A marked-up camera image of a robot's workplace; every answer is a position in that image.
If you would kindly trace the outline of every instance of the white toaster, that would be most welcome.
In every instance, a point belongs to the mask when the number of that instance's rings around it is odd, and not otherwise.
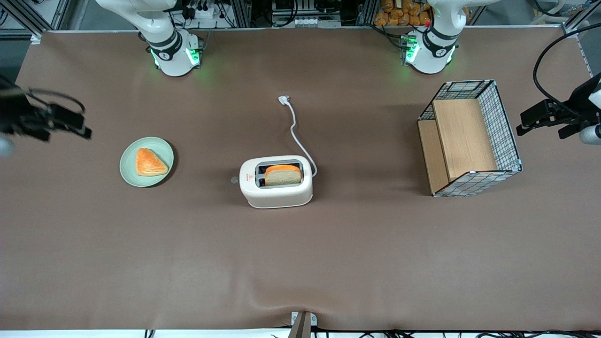
[[[266,186],[265,170],[271,165],[288,164],[300,168],[298,184]],[[259,209],[302,206],[313,197],[311,164],[298,155],[269,156],[250,159],[240,168],[239,184],[248,204]]]

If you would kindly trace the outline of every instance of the power plug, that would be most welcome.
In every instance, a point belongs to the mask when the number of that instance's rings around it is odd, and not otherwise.
[[[278,97],[278,101],[282,104],[282,106],[285,106],[288,100],[290,100],[290,96],[288,95],[282,95]]]

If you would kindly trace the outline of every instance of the bread slice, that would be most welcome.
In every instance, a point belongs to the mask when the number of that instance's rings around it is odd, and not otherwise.
[[[136,153],[136,171],[139,176],[158,176],[166,174],[169,168],[152,150],[140,148]]]
[[[294,165],[272,165],[265,171],[265,185],[286,185],[301,182],[301,169]]]

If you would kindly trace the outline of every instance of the green plate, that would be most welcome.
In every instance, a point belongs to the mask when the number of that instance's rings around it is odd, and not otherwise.
[[[152,150],[161,161],[169,168],[166,174],[159,176],[139,176],[136,172],[136,153],[140,148],[148,148]],[[173,149],[162,138],[158,137],[145,137],[138,141],[130,144],[129,147],[123,152],[121,161],[119,162],[119,171],[125,182],[137,186],[151,186],[162,181],[173,166]]]

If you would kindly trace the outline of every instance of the wooden board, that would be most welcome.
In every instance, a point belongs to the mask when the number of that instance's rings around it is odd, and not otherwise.
[[[496,170],[478,100],[435,100],[432,104],[449,181],[472,170]]]
[[[438,135],[435,120],[420,120],[417,121],[417,126],[421,147],[424,151],[430,191],[434,194],[449,184],[447,166],[442,154],[441,139]]]

